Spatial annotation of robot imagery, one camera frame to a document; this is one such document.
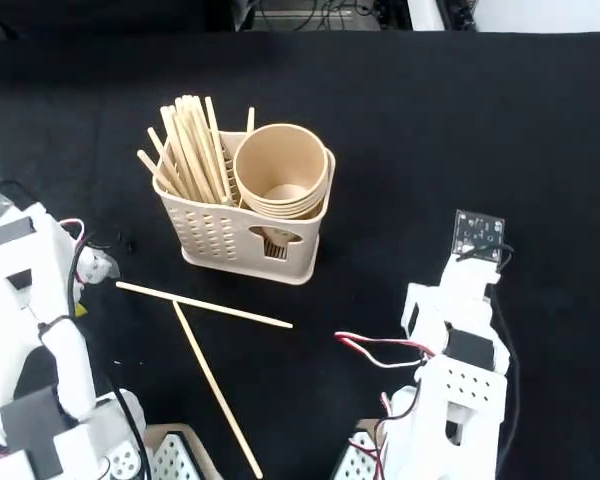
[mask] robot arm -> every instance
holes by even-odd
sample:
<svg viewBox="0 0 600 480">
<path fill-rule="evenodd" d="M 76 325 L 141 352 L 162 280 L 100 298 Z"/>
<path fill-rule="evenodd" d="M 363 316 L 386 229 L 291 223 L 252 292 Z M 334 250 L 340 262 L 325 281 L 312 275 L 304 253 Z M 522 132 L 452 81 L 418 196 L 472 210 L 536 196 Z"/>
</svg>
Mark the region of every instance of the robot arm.
<svg viewBox="0 0 600 480">
<path fill-rule="evenodd" d="M 11 452 L 0 459 L 0 479 L 97 478 L 103 456 L 120 448 L 136 460 L 127 472 L 135 475 L 143 447 L 129 440 L 132 432 L 113 395 L 96 402 L 87 347 L 68 315 L 77 242 L 39 203 L 0 213 L 0 444 Z M 82 283 L 117 273 L 112 259 L 85 247 L 72 300 L 79 300 Z M 55 357 L 58 385 L 14 400 L 24 362 L 40 345 Z M 137 399 L 130 392 L 122 396 L 144 430 Z"/>
</svg>

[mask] paper cup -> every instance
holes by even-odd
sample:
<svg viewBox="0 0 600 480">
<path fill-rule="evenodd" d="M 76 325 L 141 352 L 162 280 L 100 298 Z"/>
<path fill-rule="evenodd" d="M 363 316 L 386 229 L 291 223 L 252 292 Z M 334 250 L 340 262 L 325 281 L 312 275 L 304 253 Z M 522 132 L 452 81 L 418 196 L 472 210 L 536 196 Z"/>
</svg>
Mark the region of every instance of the paper cup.
<svg viewBox="0 0 600 480">
<path fill-rule="evenodd" d="M 316 194 L 324 196 L 327 170 L 327 152 L 320 139 L 291 124 L 255 130 L 234 157 L 238 189 L 256 212 L 267 206 L 281 211 L 310 206 Z"/>
</svg>

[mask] white plastic part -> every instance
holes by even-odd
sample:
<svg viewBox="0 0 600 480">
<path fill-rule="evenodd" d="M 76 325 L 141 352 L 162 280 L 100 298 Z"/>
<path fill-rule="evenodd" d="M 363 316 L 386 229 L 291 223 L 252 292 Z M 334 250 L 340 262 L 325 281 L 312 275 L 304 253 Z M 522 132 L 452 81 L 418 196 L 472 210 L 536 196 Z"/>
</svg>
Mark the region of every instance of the white plastic part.
<svg viewBox="0 0 600 480">
<path fill-rule="evenodd" d="M 507 379 L 503 375 L 437 355 L 418 369 L 420 394 L 411 414 L 385 422 L 385 477 L 392 480 L 493 480 Z M 406 411 L 414 387 L 393 395 L 392 411 Z M 459 445 L 445 433 L 458 425 Z"/>
<path fill-rule="evenodd" d="M 444 30 L 436 0 L 407 0 L 411 25 L 415 31 Z"/>
<path fill-rule="evenodd" d="M 242 132 L 220 132 L 228 157 L 244 139 Z M 182 245 L 184 259 L 197 266 L 266 278 L 300 285 L 313 275 L 319 242 L 320 223 L 327 213 L 335 158 L 329 155 L 329 186 L 320 212 L 308 220 L 279 220 L 256 212 L 217 204 L 185 200 L 166 193 L 153 178 L 155 192 L 160 196 Z M 164 170 L 162 160 L 158 164 Z M 235 179 L 229 169 L 232 192 Z M 300 237 L 286 247 L 272 245 L 258 233 L 261 228 L 288 231 Z"/>
<path fill-rule="evenodd" d="M 155 480 L 201 480 L 189 451 L 179 435 L 170 433 L 164 437 L 153 456 L 152 476 Z"/>
<path fill-rule="evenodd" d="M 127 390 L 121 390 L 121 393 L 142 434 L 146 423 L 138 399 Z M 121 471 L 119 477 L 114 475 L 114 478 L 133 478 L 140 469 L 138 447 L 120 404 L 113 393 L 99 397 L 98 401 L 101 405 L 93 410 L 85 423 L 56 435 L 53 439 L 65 474 L 63 478 L 98 478 L 97 473 L 101 471 L 105 456 L 112 474 Z"/>
<path fill-rule="evenodd" d="M 137 448 L 125 441 L 109 455 L 109 473 L 116 480 L 131 480 L 135 478 L 142 465 Z"/>
<path fill-rule="evenodd" d="M 373 440 L 367 432 L 356 432 L 351 439 L 365 448 L 374 448 Z M 349 445 L 336 468 L 333 480 L 374 480 L 376 461 Z"/>
<path fill-rule="evenodd" d="M 25 211 L 10 208 L 0 217 L 0 226 L 25 217 L 31 218 L 35 232 L 0 245 L 0 407 L 12 401 L 28 354 L 40 346 L 38 324 L 68 313 L 66 285 L 74 240 L 39 203 Z M 7 277 L 26 270 L 31 270 L 31 286 L 18 291 Z M 84 419 L 95 405 L 84 340 L 69 321 L 57 324 L 46 337 L 58 366 L 60 404 Z M 0 443 L 5 444 L 1 417 Z"/>
<path fill-rule="evenodd" d="M 0 458 L 0 480 L 36 480 L 24 450 Z"/>
</svg>

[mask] black mat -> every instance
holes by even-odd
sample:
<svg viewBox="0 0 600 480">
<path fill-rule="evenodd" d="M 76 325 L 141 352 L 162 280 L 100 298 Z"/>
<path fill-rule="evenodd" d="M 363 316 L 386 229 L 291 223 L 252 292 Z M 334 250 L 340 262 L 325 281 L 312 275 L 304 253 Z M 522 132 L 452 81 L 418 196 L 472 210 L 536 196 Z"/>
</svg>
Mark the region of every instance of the black mat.
<svg viewBox="0 0 600 480">
<path fill-rule="evenodd" d="M 242 128 L 254 105 L 258 125 L 306 125 L 335 152 L 307 285 L 180 258 L 135 150 L 150 147 L 146 127 L 182 93 L 212 95 L 225 129 Z M 600 479 L 600 35 L 2 44 L 0 177 L 22 180 L 57 218 L 134 235 L 136 253 L 118 253 L 129 281 L 295 323 L 186 309 L 271 479 L 328 478 L 354 422 L 381 413 L 380 391 L 411 381 L 331 333 L 401 335 L 406 285 L 439 280 L 455 209 L 505 217 L 517 254 L 500 300 L 523 406 L 503 478 Z M 90 288 L 86 302 L 85 324 L 147 420 L 190 423 L 225 478 L 252 478 L 171 305 L 111 286 Z"/>
</svg>

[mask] utensil holder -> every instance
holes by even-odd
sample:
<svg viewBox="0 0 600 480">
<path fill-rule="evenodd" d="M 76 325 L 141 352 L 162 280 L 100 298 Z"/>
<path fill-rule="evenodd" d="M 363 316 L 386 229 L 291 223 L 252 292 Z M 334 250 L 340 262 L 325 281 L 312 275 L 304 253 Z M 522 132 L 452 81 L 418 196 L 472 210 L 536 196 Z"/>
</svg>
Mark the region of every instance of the utensil holder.
<svg viewBox="0 0 600 480">
<path fill-rule="evenodd" d="M 233 158 L 245 136 L 244 132 L 220 132 L 228 156 Z M 165 149 L 169 148 L 168 143 L 165 144 Z M 178 235 L 183 258 L 192 265 L 276 282 L 292 285 L 307 282 L 313 275 L 319 244 L 318 232 L 329 207 L 336 165 L 333 153 L 330 150 L 327 153 L 327 192 L 319 213 L 307 220 L 280 220 L 242 208 L 185 200 L 164 191 L 154 177 L 153 189 L 160 196 Z M 162 158 L 158 168 L 164 171 Z M 232 178 L 233 172 L 228 173 L 235 199 L 238 192 Z M 278 247 L 263 235 L 263 228 L 290 232 L 298 238 L 286 247 Z"/>
</svg>

